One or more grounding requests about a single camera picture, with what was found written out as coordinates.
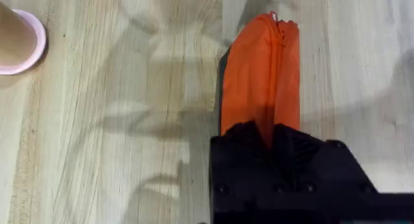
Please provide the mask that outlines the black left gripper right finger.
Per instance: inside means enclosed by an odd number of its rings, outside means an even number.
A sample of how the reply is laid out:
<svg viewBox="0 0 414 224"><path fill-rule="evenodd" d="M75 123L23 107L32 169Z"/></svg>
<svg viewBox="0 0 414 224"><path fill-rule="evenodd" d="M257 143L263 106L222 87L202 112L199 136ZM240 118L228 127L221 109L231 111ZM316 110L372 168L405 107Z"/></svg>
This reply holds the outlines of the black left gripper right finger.
<svg viewBox="0 0 414 224"><path fill-rule="evenodd" d="M325 141L283 124L272 132L270 164L272 185L319 185L318 167L314 165Z"/></svg>

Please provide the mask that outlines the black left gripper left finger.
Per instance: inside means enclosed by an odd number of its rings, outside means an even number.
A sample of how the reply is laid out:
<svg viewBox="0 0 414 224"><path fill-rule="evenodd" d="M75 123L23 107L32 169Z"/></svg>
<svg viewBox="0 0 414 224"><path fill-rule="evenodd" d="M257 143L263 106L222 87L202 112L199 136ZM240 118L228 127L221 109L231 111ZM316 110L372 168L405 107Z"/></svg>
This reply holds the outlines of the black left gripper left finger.
<svg viewBox="0 0 414 224"><path fill-rule="evenodd" d="M212 181L258 183L271 178L267 153L253 122L239 123L225 134L212 137Z"/></svg>

